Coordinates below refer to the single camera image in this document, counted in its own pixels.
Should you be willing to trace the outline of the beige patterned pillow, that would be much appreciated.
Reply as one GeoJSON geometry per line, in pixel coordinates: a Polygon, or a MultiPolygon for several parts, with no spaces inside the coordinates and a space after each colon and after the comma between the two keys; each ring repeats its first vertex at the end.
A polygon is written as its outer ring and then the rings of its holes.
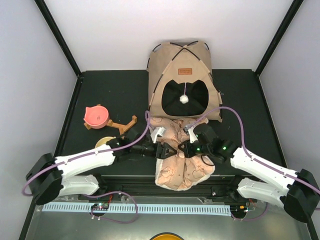
{"type": "MultiPolygon", "coordinates": [[[[157,141],[167,143],[178,150],[179,144],[190,139],[183,128],[195,121],[190,117],[175,120],[152,117],[149,129],[152,131],[156,127],[166,128],[164,136],[158,137],[157,141]]],[[[177,151],[174,156],[156,160],[155,184],[168,190],[186,191],[207,180],[215,170],[215,165],[207,156],[179,157],[177,151]]]]}

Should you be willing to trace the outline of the black tent pole two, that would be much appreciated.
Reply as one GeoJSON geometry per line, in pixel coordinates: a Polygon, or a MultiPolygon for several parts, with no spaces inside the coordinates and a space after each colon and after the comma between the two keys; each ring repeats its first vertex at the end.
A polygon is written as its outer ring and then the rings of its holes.
{"type": "Polygon", "coordinates": [[[209,46],[201,41],[193,41],[187,45],[173,42],[158,44],[150,53],[146,70],[155,70],[162,73],[169,64],[179,62],[181,68],[191,68],[192,63],[187,61],[202,62],[208,72],[212,71],[212,61],[209,46]]]}

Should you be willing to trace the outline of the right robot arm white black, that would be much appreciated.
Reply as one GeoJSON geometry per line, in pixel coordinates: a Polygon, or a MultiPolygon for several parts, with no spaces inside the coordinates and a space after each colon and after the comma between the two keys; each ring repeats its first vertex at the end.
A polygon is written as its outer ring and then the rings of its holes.
{"type": "Polygon", "coordinates": [[[227,189],[228,198],[234,202],[256,199],[278,206],[295,220],[308,223],[320,202],[320,189],[313,174],[276,165],[244,146],[221,139],[206,123],[188,124],[183,131],[189,136],[178,148],[185,157],[208,157],[214,163],[229,162],[235,169],[258,178],[242,178],[227,189]]]}

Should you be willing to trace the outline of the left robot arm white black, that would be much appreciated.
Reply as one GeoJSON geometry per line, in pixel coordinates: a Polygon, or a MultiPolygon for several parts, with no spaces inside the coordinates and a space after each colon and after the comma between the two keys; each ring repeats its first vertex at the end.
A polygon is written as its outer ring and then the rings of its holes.
{"type": "Polygon", "coordinates": [[[161,142],[165,129],[157,127],[148,134],[129,130],[119,137],[93,149],[72,155],[56,156],[51,153],[42,155],[26,175],[26,189],[34,202],[45,205],[57,197],[68,195],[88,195],[97,200],[103,199],[108,192],[106,185],[98,174],[83,173],[100,167],[108,167],[129,157],[151,157],[155,160],[165,160],[177,154],[177,150],[166,142],[161,142]]]}

